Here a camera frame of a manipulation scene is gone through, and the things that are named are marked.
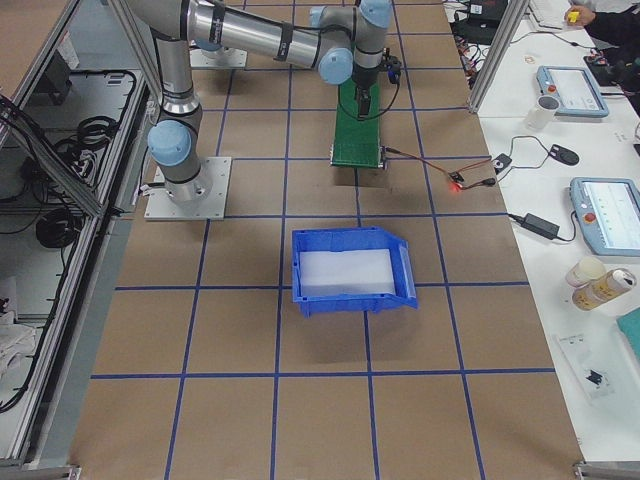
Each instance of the metal mounting plate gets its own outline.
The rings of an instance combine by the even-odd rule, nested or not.
[[[247,52],[235,48],[224,49],[214,58],[203,55],[199,49],[191,50],[189,55],[194,70],[231,70],[247,66]]]
[[[209,195],[194,202],[176,203],[164,188],[154,188],[149,193],[149,203],[144,217],[147,220],[222,220],[231,176],[231,157],[204,158],[202,168],[207,169],[213,179]],[[153,181],[164,182],[164,175],[159,168]]]

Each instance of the teal cloth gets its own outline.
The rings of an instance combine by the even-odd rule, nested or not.
[[[636,357],[640,360],[640,308],[620,317],[618,327],[625,334]]]

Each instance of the brown cardboard surface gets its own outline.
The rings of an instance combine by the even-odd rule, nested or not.
[[[303,23],[308,7],[296,3]],[[487,159],[442,7],[403,3],[388,44],[408,71],[381,119],[382,142],[447,170]],[[577,442],[499,188],[455,192],[442,172],[395,154],[388,170],[337,175],[335,92],[312,72],[252,55],[250,64],[270,70],[225,77],[237,95],[228,103],[211,75],[197,76],[208,92],[199,147],[235,157],[227,218],[135,217],[120,280],[132,291],[114,300],[72,460],[108,472],[91,478],[118,478],[101,459],[134,462],[111,445],[137,438],[118,419],[148,430],[137,409],[159,395],[164,430],[153,432],[164,457],[143,455],[131,470],[147,472],[140,478],[573,478]],[[483,179],[492,167],[463,175]],[[374,225],[408,241],[419,308],[304,318],[291,300],[292,231]],[[125,370],[115,360],[131,348],[115,332],[155,296],[166,298],[148,309],[153,322],[132,328],[148,328],[140,351],[155,348],[169,379],[142,376],[148,361]],[[178,398],[158,382],[181,383]],[[124,395],[127,385],[133,404],[99,394]]]

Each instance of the white cup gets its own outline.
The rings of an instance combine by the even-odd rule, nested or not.
[[[530,130],[542,130],[554,117],[558,108],[560,108],[560,102],[557,98],[541,95],[524,119],[525,126]]]
[[[587,256],[576,263],[564,278],[572,287],[580,287],[591,280],[600,278],[605,273],[607,273],[607,269],[600,260]]]

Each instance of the power adapter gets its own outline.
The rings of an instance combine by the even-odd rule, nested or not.
[[[509,214],[509,217],[513,218],[522,228],[537,233],[541,237],[548,238],[549,240],[558,238],[560,227],[555,223],[547,222],[545,219],[536,217],[530,213],[527,213],[524,218],[512,214]]]

